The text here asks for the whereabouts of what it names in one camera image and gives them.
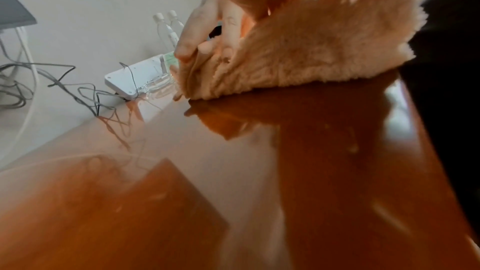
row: wooden table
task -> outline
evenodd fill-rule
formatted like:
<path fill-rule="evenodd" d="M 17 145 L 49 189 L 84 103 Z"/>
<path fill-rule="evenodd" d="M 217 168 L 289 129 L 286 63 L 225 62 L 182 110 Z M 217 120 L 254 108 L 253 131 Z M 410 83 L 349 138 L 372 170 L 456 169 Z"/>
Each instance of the wooden table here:
<path fill-rule="evenodd" d="M 0 174 L 0 269 L 480 269 L 396 72 L 170 98 Z"/>

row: person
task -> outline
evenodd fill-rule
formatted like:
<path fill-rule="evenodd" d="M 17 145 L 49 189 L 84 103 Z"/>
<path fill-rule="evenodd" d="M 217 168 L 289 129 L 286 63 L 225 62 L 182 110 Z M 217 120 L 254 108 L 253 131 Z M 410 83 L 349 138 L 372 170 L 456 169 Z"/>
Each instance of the person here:
<path fill-rule="evenodd" d="M 228 61 L 238 47 L 244 13 L 260 20 L 288 1 L 203 0 L 187 21 L 175 56 L 188 61 L 222 18 L 222 58 Z M 427 24 L 410 41 L 416 58 L 399 70 L 463 211 L 480 235 L 480 176 L 472 143 L 477 82 L 472 71 L 480 66 L 477 1 L 426 0 Z"/>

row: plastic bottle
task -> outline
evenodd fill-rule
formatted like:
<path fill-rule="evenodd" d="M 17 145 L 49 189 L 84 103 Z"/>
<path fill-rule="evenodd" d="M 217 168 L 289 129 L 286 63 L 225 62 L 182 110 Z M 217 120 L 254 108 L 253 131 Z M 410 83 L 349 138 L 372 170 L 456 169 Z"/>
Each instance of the plastic bottle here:
<path fill-rule="evenodd" d="M 179 36 L 174 32 L 174 30 L 167 24 L 165 21 L 164 15 L 162 13 L 157 13 L 153 15 L 153 20 L 156 22 L 156 31 L 158 36 L 163 41 L 163 44 L 166 47 L 165 53 L 172 52 L 179 42 Z"/>
<path fill-rule="evenodd" d="M 170 27 L 180 37 L 180 34 L 182 34 L 182 31 L 184 30 L 184 24 L 179 20 L 177 13 L 174 10 L 169 11 L 166 15 L 168 16 L 168 19 L 170 19 Z"/>

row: microfiber cloth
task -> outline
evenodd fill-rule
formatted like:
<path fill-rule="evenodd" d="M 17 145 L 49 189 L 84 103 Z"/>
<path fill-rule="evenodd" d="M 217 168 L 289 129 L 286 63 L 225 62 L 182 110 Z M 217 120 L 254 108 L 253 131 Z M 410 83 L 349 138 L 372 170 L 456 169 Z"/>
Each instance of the microfiber cloth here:
<path fill-rule="evenodd" d="M 291 0 L 256 23 L 229 62 L 218 36 L 173 66 L 176 97 L 371 78 L 415 57 L 408 41 L 426 17 L 419 0 Z"/>

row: dark clothing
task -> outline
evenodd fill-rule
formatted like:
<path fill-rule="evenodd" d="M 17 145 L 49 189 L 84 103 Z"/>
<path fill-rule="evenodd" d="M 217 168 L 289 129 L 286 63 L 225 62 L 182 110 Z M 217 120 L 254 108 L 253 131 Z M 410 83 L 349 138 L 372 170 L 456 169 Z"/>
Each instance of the dark clothing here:
<path fill-rule="evenodd" d="M 416 58 L 401 69 L 435 150 L 473 229 L 480 235 L 476 157 L 480 68 L 480 0 L 426 0 L 427 24 L 410 45 Z"/>

